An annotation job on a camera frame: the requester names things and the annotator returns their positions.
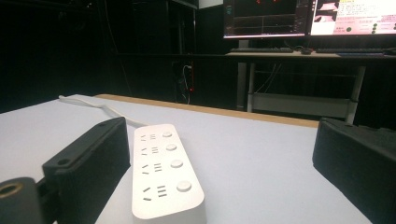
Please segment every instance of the power strip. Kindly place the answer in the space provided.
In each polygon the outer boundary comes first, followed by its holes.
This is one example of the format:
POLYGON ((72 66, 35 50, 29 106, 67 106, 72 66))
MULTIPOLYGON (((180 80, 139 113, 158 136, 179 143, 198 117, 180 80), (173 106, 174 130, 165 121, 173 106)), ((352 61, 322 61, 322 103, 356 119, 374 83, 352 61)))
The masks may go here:
POLYGON ((204 224, 205 195, 175 127, 134 131, 134 224, 204 224))

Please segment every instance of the table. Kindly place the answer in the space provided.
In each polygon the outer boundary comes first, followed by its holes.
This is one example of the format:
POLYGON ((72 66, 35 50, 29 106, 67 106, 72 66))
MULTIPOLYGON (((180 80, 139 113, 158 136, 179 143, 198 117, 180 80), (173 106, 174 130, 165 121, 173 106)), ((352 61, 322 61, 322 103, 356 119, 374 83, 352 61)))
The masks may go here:
MULTIPOLYGON (((353 123, 364 79, 366 65, 371 63, 396 62, 395 56, 340 56, 337 54, 323 54, 313 52, 303 55, 300 52, 293 53, 246 53, 232 52, 230 57, 247 57, 252 60, 249 63, 247 112, 253 109, 272 110, 278 112, 310 114, 316 116, 328 116, 344 118, 346 122, 353 123), (255 67, 257 62, 292 62, 292 63, 346 63, 347 66, 357 66, 353 90, 348 99, 333 99, 323 97, 291 96, 281 94, 257 93, 254 91, 255 67)), ((238 99, 237 107, 245 107, 246 65, 240 64, 238 71, 238 99)))
MULTIPOLYGON (((370 223, 314 169, 315 121, 113 95, 76 97, 149 124, 174 124, 204 189, 207 223, 370 223)), ((58 100, 1 114, 0 182, 38 181, 41 164, 106 119, 100 109, 58 100)), ((134 127, 127 130, 133 150, 134 127)), ((133 223, 132 181, 129 169, 97 223, 133 223)))

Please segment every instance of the computer monitor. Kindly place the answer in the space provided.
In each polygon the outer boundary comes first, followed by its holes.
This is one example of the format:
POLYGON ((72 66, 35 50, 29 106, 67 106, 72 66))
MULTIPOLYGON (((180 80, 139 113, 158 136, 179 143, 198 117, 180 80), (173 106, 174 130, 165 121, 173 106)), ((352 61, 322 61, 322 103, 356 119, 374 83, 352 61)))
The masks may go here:
POLYGON ((308 35, 396 35, 395 0, 312 0, 308 35))
POLYGON ((304 36, 311 0, 224 0, 224 38, 304 36))

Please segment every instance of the dark background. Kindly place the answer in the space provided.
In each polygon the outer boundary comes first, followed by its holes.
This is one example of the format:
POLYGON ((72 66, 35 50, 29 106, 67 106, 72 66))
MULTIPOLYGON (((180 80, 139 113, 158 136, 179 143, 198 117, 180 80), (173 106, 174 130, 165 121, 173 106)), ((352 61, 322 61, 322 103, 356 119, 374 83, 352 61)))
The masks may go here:
MULTIPOLYGON (((238 41, 222 38, 222 6, 193 10, 165 0, 141 2, 109 1, 104 7, 98 1, 92 4, 98 13, 80 13, 0 1, 0 113, 70 94, 110 93, 178 102, 177 82, 184 65, 193 67, 191 104, 236 109, 237 63, 117 56, 228 53, 237 48, 238 41)), ((278 48, 396 46, 394 37, 268 39, 253 44, 278 48)), ((259 69, 271 67, 262 64, 259 69)), ((284 64, 268 92, 348 97, 353 82, 350 74, 355 72, 355 67, 337 64, 284 64)), ((367 67, 356 124, 396 129, 395 73, 395 66, 367 67)), ((258 83, 265 79, 258 76, 258 83)))

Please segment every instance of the power cord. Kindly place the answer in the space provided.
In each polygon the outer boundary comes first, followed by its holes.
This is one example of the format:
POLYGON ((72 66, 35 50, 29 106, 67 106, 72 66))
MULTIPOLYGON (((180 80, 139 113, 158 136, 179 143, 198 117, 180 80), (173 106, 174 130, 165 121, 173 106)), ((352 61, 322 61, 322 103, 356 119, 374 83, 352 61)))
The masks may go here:
POLYGON ((59 96, 59 100, 63 103, 68 103, 68 104, 72 104, 72 105, 85 105, 85 106, 90 106, 90 107, 95 107, 95 108, 100 108, 103 111, 105 111, 110 117, 125 117, 126 123, 130 126, 139 128, 139 127, 143 127, 143 126, 149 126, 148 124, 130 119, 126 116, 124 116, 123 114, 121 114, 119 111, 117 111, 116 109, 108 106, 108 105, 96 105, 93 104, 91 102, 76 98, 76 97, 65 97, 60 95, 59 96))

